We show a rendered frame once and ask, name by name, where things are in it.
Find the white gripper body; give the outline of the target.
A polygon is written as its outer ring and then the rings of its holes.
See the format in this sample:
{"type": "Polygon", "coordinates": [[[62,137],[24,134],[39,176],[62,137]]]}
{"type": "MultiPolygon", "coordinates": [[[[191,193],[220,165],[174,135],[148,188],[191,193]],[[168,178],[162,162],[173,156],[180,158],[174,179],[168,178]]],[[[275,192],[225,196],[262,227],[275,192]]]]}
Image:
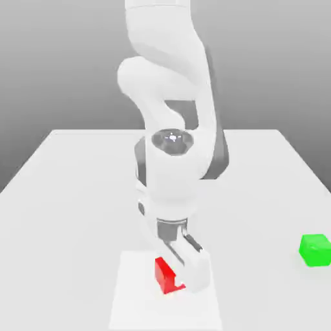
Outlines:
{"type": "Polygon", "coordinates": [[[163,242],[160,255],[191,293],[205,290],[210,284],[209,253],[194,238],[163,242]]]}

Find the small red cube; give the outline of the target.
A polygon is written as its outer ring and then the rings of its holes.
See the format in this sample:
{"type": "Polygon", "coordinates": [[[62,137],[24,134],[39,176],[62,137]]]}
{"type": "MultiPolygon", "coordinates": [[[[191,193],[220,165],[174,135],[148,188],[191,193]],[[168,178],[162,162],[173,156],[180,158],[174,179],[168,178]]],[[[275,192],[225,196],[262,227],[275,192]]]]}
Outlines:
{"type": "Polygon", "coordinates": [[[175,284],[176,274],[162,257],[155,259],[155,279],[163,294],[170,294],[186,288],[185,284],[179,286],[175,284]]]}

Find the small green cube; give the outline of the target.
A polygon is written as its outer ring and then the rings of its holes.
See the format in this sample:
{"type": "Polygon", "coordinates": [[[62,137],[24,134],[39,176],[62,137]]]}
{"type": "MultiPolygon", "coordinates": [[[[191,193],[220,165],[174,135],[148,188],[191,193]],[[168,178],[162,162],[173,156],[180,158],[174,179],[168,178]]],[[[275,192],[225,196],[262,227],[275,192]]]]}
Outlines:
{"type": "Polygon", "coordinates": [[[331,265],[331,242],[323,234],[305,234],[301,237],[299,254],[309,267],[331,265]]]}

